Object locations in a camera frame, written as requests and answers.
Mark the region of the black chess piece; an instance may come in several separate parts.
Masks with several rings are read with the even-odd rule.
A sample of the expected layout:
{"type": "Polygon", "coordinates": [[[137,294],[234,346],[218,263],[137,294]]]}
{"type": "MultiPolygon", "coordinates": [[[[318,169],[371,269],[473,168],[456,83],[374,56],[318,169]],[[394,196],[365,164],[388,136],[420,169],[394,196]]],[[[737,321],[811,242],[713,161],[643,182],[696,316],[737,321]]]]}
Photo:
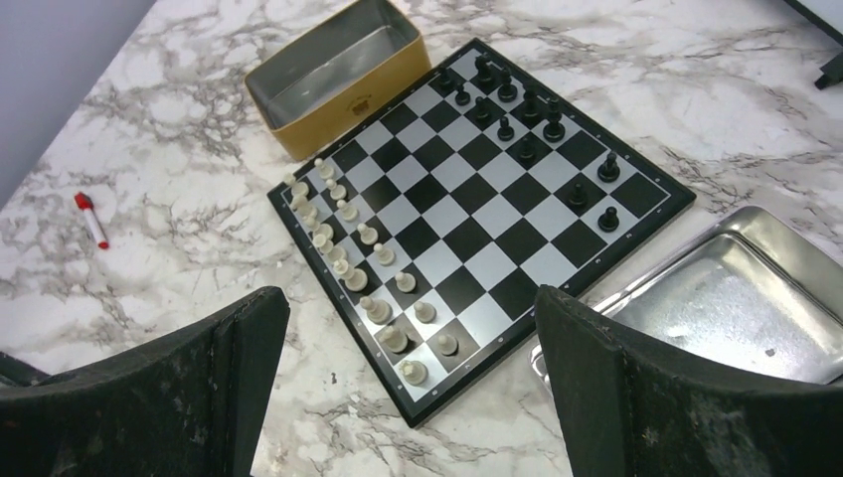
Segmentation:
{"type": "Polygon", "coordinates": [[[500,86],[497,89],[497,96],[500,101],[505,103],[513,102],[518,96],[518,89],[512,83],[511,72],[508,69],[503,69],[500,72],[500,86]]]}
{"type": "Polygon", "coordinates": [[[474,60],[476,68],[476,83],[478,86],[488,87],[494,84],[495,76],[490,67],[490,61],[485,54],[478,55],[474,60]]]}
{"type": "Polygon", "coordinates": [[[561,123],[562,111],[559,100],[555,97],[548,101],[548,123],[544,126],[543,137],[551,143],[560,142],[566,134],[566,129],[561,123]]]}
{"type": "Polygon", "coordinates": [[[541,108],[537,94],[531,85],[524,86],[522,106],[522,121],[535,124],[541,120],[541,108]]]}
{"type": "Polygon", "coordinates": [[[455,88],[454,102],[458,106],[466,106],[471,102],[471,95],[465,89],[463,83],[458,84],[455,88]]]}

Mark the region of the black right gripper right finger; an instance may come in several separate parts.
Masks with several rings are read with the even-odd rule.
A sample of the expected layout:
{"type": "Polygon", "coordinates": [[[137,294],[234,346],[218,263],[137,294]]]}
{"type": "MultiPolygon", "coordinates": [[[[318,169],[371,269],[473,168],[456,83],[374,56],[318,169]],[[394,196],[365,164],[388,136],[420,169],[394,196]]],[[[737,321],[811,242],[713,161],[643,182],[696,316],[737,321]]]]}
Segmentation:
{"type": "Polygon", "coordinates": [[[842,391],[743,371],[544,285],[535,321],[577,476],[838,476],[842,391]]]}

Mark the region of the black chess knight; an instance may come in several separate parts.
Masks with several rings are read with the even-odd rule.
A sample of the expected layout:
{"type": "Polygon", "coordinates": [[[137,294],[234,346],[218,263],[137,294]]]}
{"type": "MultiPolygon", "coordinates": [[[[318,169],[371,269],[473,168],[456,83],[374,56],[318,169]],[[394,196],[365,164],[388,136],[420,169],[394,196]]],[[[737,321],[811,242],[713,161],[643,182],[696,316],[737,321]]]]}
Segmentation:
{"type": "Polygon", "coordinates": [[[612,183],[618,179],[620,168],[617,164],[617,154],[609,151],[604,161],[597,168],[597,176],[604,183],[612,183]]]}

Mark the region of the black chess pawn corner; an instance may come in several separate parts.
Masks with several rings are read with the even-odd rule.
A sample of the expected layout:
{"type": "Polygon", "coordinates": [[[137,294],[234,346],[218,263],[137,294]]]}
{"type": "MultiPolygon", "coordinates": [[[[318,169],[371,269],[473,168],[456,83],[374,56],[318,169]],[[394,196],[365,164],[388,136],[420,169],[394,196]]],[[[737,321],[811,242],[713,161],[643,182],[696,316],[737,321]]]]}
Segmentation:
{"type": "Polygon", "coordinates": [[[605,233],[616,231],[619,223],[618,211],[614,206],[607,207],[597,219],[598,227],[605,233]]]}

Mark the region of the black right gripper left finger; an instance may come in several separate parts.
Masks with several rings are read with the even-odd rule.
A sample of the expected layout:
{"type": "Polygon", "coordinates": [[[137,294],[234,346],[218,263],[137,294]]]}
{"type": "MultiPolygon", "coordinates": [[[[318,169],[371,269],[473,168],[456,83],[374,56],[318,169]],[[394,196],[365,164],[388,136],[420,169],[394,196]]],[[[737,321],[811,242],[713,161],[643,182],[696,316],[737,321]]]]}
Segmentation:
{"type": "Polygon", "coordinates": [[[2,474],[249,475],[289,316],[265,286],[60,374],[3,354],[2,474]]]}

